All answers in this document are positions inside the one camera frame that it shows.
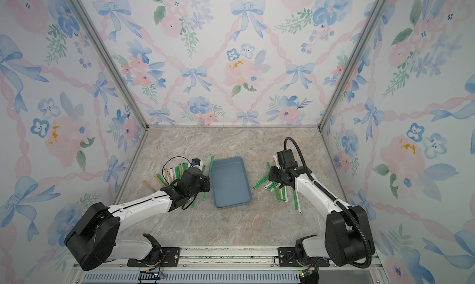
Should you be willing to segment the blue plastic storage tray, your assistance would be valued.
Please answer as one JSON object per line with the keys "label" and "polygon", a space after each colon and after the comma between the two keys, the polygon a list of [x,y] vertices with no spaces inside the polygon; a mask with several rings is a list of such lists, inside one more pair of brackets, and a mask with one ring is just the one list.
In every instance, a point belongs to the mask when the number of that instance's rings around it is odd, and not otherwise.
{"label": "blue plastic storage tray", "polygon": [[214,160],[210,184],[217,209],[244,206],[252,201],[251,187],[242,157]]}

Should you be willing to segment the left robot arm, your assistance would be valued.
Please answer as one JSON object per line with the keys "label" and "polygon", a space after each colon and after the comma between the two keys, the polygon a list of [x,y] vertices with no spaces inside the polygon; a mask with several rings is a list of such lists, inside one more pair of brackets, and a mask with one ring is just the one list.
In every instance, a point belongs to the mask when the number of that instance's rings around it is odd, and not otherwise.
{"label": "left robot arm", "polygon": [[64,244],[84,271],[118,259],[157,267],[166,257],[151,234],[124,236],[122,231],[147,218],[176,209],[185,210],[199,193],[210,191],[210,178],[191,166],[170,185],[131,202],[90,206],[66,235]]}

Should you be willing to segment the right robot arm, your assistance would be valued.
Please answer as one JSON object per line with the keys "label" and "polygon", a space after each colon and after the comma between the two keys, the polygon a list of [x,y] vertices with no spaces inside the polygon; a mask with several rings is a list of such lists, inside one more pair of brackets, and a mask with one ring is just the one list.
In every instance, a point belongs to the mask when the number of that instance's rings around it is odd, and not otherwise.
{"label": "right robot arm", "polygon": [[269,180],[303,195],[325,220],[325,232],[297,240],[296,256],[302,265],[324,259],[341,267],[366,269],[375,253],[369,218],[361,206],[352,206],[336,197],[304,167],[284,169],[272,166]]}

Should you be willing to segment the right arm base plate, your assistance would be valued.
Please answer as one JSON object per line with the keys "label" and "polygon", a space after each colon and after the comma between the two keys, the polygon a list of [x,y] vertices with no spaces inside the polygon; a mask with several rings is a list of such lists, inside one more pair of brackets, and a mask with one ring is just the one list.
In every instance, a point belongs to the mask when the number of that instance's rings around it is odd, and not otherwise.
{"label": "right arm base plate", "polygon": [[297,247],[279,247],[277,248],[280,267],[301,267],[308,269],[310,267],[330,267],[330,262],[325,258],[311,258]]}

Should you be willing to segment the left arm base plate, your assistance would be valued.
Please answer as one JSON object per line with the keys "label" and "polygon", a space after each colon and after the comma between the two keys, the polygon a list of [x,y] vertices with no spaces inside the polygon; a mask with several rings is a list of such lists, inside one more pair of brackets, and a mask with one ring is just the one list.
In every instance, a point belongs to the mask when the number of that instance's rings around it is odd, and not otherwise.
{"label": "left arm base plate", "polygon": [[180,247],[162,247],[160,250],[152,249],[150,254],[144,259],[129,259],[127,262],[128,267],[146,267],[153,268],[160,267],[177,267],[180,258]]}

